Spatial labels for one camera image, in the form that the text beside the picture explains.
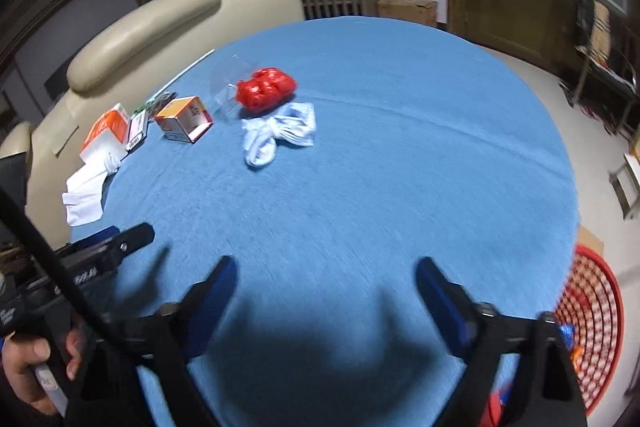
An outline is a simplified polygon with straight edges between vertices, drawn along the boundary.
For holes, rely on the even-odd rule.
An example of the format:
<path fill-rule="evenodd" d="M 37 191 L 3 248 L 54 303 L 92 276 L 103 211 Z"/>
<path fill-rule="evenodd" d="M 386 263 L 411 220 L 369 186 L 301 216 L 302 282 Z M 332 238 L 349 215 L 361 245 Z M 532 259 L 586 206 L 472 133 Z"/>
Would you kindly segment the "person's left hand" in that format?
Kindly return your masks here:
<path fill-rule="evenodd" d="M 1 349 L 1 380 L 10 395 L 30 411 L 43 416 L 58 415 L 58 410 L 35 377 L 34 369 L 49 361 L 50 343 L 44 338 L 11 334 Z"/>

